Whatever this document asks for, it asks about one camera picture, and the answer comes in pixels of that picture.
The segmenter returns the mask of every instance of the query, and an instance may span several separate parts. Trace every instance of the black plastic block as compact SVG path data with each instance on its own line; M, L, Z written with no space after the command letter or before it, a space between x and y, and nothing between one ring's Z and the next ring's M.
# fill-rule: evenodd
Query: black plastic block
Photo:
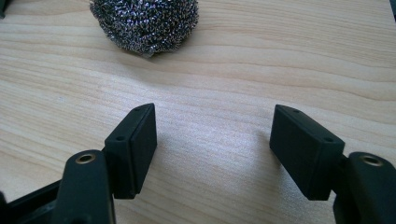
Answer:
M300 110L276 105L270 148L309 200L326 201L345 143Z
M133 199L143 187L157 147L154 104L133 109L105 141L116 199Z

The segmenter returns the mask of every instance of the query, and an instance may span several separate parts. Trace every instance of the wooden table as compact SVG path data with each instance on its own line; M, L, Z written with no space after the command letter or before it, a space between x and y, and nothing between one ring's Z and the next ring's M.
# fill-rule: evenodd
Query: wooden table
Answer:
M396 24L388 0L199 2L182 47L145 59L84 0L13 1L0 21L0 190L15 200L154 103L159 145L118 223L334 223L268 146L276 104L396 165Z

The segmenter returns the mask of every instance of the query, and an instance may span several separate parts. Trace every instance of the stainless steel scrubber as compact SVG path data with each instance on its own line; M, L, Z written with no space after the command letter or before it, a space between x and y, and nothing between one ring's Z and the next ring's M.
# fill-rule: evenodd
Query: stainless steel scrubber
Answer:
M91 0L90 7L111 41L145 57L177 49L198 22L196 0Z

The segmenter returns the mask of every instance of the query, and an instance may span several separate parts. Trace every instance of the screw hole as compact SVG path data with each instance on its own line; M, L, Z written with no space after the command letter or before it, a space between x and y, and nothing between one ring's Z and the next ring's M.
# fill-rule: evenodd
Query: screw hole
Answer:
M334 141L334 140L332 140L332 138L330 138L330 137L325 137L324 140L325 140L326 142L333 142L333 141Z
M95 155L93 154L84 154L76 159L76 163L85 164L95 160Z
M364 155L364 156L361 156L361 159L365 163L372 165L372 166L382 166L383 165L382 161L380 161L379 159L372 157L372 156Z
M117 141L123 141L124 139L125 139L124 136L118 136L118 137L116 138Z

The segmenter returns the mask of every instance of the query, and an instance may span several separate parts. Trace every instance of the wood grain surface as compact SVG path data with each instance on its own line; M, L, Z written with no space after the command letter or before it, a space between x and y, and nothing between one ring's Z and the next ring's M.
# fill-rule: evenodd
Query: wood grain surface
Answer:
M118 223L334 223L271 152L276 104L396 165L396 25L388 0L199 1L182 47L118 49L88 0L12 1L0 21L0 190L8 201L154 103L159 145Z

